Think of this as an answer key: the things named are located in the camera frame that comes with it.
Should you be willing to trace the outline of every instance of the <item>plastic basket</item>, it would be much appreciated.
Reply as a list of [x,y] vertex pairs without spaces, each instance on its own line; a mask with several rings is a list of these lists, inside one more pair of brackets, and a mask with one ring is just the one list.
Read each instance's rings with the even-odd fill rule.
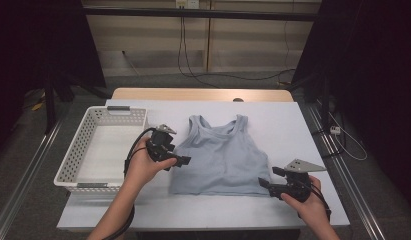
[[147,110],[143,108],[90,107],[54,184],[78,193],[117,192],[124,181],[128,151],[147,125]]

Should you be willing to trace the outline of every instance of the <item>cable on wall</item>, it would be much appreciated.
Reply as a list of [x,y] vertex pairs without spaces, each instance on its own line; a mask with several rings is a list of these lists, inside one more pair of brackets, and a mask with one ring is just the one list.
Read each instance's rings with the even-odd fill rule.
[[[181,49],[182,49],[182,45],[184,46],[184,57],[186,59],[186,64],[187,64],[187,68],[189,69],[189,73],[185,73],[181,70],[181,64],[180,64],[180,55],[181,55]],[[186,44],[186,25],[184,22],[184,17],[181,18],[181,23],[180,23],[180,44],[179,44],[179,51],[178,51],[178,57],[177,57],[177,63],[178,63],[178,68],[180,73],[185,76],[185,77],[193,77],[196,81],[204,84],[204,85],[208,85],[214,88],[219,88],[216,85],[210,84],[210,83],[206,83],[204,81],[201,81],[199,79],[199,77],[202,76],[222,76],[222,77],[231,77],[231,78],[236,78],[236,79],[241,79],[241,80],[245,80],[245,81],[261,81],[261,80],[268,80],[271,78],[275,78],[278,77],[278,82],[277,82],[277,88],[280,88],[280,75],[284,74],[284,73],[290,73],[291,71],[295,71],[296,69],[286,69],[283,71],[280,71],[276,74],[270,75],[268,77],[262,77],[262,78],[245,78],[245,77],[239,77],[239,76],[235,76],[235,75],[230,75],[230,74],[224,74],[224,73],[202,73],[202,74],[194,74],[191,67],[190,67],[190,63],[189,63],[189,58],[187,56],[187,44]]]
[[[295,12],[295,0],[292,0],[292,11],[291,11],[291,12],[292,12],[292,13]],[[285,64],[285,68],[286,68],[286,69],[289,69],[289,68],[287,67],[287,58],[288,58],[289,52],[290,52],[289,44],[287,43],[287,33],[286,33],[286,25],[287,25],[287,22],[288,22],[288,21],[285,21],[284,27],[283,27],[285,44],[286,44],[286,50],[287,50],[287,51],[286,51],[286,55],[285,55],[284,64]]]
[[335,117],[332,115],[331,112],[329,112],[329,116],[330,116],[330,118],[336,123],[337,127],[339,127],[339,129],[340,129],[344,134],[346,134],[349,138],[351,138],[351,139],[361,148],[361,150],[362,150],[363,153],[364,153],[364,157],[354,156],[354,155],[353,155],[352,153],[350,153],[350,152],[346,149],[346,147],[343,146],[343,144],[339,141],[338,134],[333,134],[333,135],[335,135],[335,137],[334,137],[335,140],[340,144],[340,147],[341,147],[350,157],[352,157],[353,159],[359,160],[359,161],[364,161],[364,160],[366,160],[367,157],[368,157],[368,155],[367,155],[367,151],[365,150],[365,148],[364,148],[354,137],[352,137],[352,135],[349,134],[349,133],[336,121]]

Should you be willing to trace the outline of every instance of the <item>human arm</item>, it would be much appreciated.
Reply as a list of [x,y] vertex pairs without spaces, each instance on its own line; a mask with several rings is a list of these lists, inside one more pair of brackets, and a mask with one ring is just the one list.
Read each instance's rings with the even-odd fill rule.
[[138,151],[131,159],[120,190],[88,239],[103,239],[119,230],[126,222],[134,201],[143,186],[152,180],[160,170],[176,163],[175,158],[154,162],[145,148],[147,140],[148,138],[142,138],[137,144],[135,151]]
[[[315,187],[321,189],[320,180],[313,176],[309,176],[309,178]],[[302,220],[311,228],[318,239],[339,239],[335,230],[330,225],[323,202],[314,193],[311,193],[309,198],[303,203],[286,193],[282,193],[281,197],[289,206],[298,211]]]

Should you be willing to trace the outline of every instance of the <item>sports bra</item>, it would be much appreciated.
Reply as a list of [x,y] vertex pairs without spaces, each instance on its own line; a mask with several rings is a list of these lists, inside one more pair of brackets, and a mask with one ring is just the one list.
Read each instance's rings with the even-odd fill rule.
[[258,177],[269,180],[267,154],[247,132],[248,117],[211,127],[200,115],[189,117],[189,134],[175,149],[190,156],[187,166],[172,168],[170,193],[268,196]]

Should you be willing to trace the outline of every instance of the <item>human hand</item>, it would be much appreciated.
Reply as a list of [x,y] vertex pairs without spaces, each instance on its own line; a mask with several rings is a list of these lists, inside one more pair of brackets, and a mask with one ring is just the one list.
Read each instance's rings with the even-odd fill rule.
[[[309,176],[309,178],[311,183],[321,190],[320,180],[313,176]],[[336,236],[336,233],[327,218],[323,202],[313,192],[311,192],[308,199],[303,203],[297,201],[286,193],[282,193],[281,197],[289,206],[298,211],[302,220],[314,231],[319,239],[326,239],[324,236],[327,236],[328,234],[330,234],[331,237]]]
[[160,170],[173,166],[177,161],[175,158],[170,158],[162,162],[154,162],[146,149],[147,140],[149,138],[144,137],[137,143],[134,149],[137,152],[131,158],[125,180],[125,182],[137,184],[139,188],[152,180]]

